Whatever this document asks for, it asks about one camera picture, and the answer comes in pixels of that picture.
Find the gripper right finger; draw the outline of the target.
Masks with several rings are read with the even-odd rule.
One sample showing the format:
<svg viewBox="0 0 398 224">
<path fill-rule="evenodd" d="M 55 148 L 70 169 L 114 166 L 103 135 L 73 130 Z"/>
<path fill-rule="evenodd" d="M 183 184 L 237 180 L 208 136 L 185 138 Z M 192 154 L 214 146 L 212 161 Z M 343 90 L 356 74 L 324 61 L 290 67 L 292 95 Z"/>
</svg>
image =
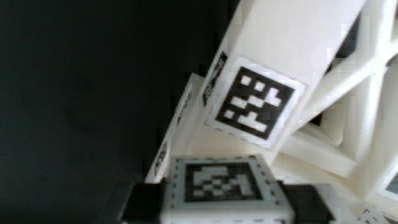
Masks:
<svg viewBox="0 0 398 224">
<path fill-rule="evenodd" d="M 333 224 L 334 214 L 311 185 L 279 184 L 295 211 L 293 224 Z"/>
</svg>

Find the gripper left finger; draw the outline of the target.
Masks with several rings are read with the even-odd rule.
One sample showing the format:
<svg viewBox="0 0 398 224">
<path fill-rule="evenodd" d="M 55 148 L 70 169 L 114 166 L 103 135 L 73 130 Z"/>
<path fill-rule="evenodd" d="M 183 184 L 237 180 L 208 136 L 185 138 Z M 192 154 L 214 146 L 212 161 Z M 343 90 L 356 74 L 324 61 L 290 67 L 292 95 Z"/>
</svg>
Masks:
<svg viewBox="0 0 398 224">
<path fill-rule="evenodd" d="M 160 224 L 164 190 L 166 186 L 162 183 L 135 184 L 118 224 Z"/>
</svg>

